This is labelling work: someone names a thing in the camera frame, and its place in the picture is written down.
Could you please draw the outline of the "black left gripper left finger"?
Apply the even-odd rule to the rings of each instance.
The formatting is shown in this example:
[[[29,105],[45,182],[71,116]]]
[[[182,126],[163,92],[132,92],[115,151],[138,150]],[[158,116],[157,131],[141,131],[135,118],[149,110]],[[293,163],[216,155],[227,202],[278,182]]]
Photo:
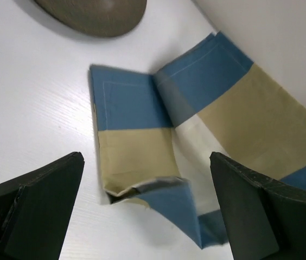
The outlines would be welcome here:
[[[59,259],[84,164],[72,152],[0,184],[0,259]]]

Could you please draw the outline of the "brown ceramic plate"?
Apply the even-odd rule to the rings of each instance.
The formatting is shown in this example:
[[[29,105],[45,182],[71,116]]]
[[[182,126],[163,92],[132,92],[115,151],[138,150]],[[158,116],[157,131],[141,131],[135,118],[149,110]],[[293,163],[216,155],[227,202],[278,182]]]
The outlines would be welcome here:
[[[142,20],[147,1],[58,1],[35,2],[62,24],[95,37],[117,37],[132,31]]]

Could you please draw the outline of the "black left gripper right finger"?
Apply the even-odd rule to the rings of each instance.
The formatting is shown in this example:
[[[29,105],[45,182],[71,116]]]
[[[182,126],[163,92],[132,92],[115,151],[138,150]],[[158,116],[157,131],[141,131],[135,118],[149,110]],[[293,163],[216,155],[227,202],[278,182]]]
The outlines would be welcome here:
[[[220,152],[211,173],[234,259],[306,259],[306,191]]]

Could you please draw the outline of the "blue beige checked placemat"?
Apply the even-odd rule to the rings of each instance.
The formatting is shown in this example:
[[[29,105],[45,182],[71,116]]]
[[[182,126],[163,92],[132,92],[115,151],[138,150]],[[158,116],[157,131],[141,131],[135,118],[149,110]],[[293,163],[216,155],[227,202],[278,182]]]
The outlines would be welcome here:
[[[223,33],[155,74],[92,65],[101,183],[200,248],[227,242],[213,152],[306,190],[306,108]]]

